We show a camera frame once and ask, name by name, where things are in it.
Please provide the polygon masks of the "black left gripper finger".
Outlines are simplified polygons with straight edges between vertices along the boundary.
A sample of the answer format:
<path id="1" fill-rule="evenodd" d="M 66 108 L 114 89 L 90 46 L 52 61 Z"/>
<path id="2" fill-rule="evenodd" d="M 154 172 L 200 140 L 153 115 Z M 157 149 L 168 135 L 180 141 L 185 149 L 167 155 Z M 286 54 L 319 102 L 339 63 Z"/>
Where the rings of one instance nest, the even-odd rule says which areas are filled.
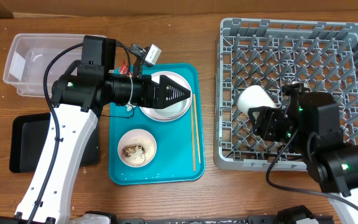
<path id="1" fill-rule="evenodd" d="M 190 84 L 180 75 L 160 75 L 159 85 L 161 89 L 166 93 L 174 93 L 178 91 L 179 93 L 191 93 Z"/>
<path id="2" fill-rule="evenodd" d="M 161 93 L 157 100 L 157 109 L 163 109 L 168 106 L 174 105 L 180 101 L 183 101 L 190 97 L 191 91 L 173 91 L 168 90 L 165 93 Z"/>

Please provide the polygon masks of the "white plastic cup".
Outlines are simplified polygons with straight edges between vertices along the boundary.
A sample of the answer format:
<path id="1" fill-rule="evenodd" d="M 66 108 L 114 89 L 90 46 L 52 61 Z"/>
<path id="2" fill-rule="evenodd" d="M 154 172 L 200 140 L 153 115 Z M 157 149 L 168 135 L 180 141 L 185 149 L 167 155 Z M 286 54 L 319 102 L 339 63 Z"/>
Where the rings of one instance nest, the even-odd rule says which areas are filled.
<path id="1" fill-rule="evenodd" d="M 277 108 L 268 93 L 259 85 L 252 85 L 246 88 L 237 99 L 237 106 L 239 111 L 246 116 L 248 110 L 251 108 L 258 108 L 267 106 L 270 108 Z"/>

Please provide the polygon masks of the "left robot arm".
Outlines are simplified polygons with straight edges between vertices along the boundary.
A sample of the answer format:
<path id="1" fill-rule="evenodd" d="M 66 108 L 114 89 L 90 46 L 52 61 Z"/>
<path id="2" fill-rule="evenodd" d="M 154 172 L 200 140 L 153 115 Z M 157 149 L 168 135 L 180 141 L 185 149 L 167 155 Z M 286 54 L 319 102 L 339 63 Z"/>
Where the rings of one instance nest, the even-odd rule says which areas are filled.
<path id="1" fill-rule="evenodd" d="M 87 35 L 80 48 L 81 58 L 70 64 L 53 83 L 44 85 L 50 109 L 50 124 L 32 182 L 13 217 L 0 223 L 70 223 L 73 186 L 83 152 L 96 129 L 103 107 L 140 106 L 163 109 L 191 96 L 191 91 L 163 75 L 154 82 L 142 73 L 153 67 L 161 53 L 151 45 L 131 45 L 127 55 L 135 55 L 126 74 L 113 73 L 120 41 Z"/>

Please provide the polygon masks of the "white round plate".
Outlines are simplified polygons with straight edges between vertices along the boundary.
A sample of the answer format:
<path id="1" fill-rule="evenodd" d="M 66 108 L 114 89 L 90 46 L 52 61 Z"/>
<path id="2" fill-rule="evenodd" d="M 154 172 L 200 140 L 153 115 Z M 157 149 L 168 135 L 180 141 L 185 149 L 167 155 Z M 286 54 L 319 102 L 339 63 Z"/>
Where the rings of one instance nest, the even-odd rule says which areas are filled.
<path id="1" fill-rule="evenodd" d="M 169 71 L 155 72 L 155 73 L 151 74 L 152 80 L 154 82 L 158 83 L 161 75 L 166 75 L 168 78 L 177 82 L 181 86 L 189 89 L 191 96 L 183 101 L 175 103 L 174 105 L 169 106 L 164 109 L 152 109 L 152 108 L 140 107 L 140 110 L 147 117 L 149 117 L 150 119 L 153 119 L 155 121 L 161 121 L 161 122 L 173 121 L 175 119 L 180 118 L 188 111 L 188 109 L 190 108 L 193 93 L 191 91 L 191 86 L 188 83 L 188 81 L 185 78 L 183 78 L 181 75 L 179 75 L 175 72 L 169 72 Z"/>

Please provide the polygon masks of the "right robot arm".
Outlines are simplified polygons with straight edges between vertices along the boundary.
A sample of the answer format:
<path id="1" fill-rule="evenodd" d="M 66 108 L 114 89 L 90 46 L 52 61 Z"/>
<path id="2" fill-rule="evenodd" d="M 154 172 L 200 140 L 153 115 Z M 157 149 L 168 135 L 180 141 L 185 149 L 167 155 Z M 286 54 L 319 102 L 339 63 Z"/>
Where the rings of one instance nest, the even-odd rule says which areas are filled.
<path id="1" fill-rule="evenodd" d="M 281 92 L 290 99 L 285 109 L 276 107 L 259 85 L 246 88 L 237 104 L 250 119 L 255 135 L 283 143 L 266 175 L 283 153 L 294 151 L 321 190 L 297 189 L 271 180 L 267 183 L 288 192 L 328 198 L 343 223 L 358 223 L 358 145 L 344 142 L 339 105 L 332 94 L 311 91 L 302 83 L 284 85 Z"/>

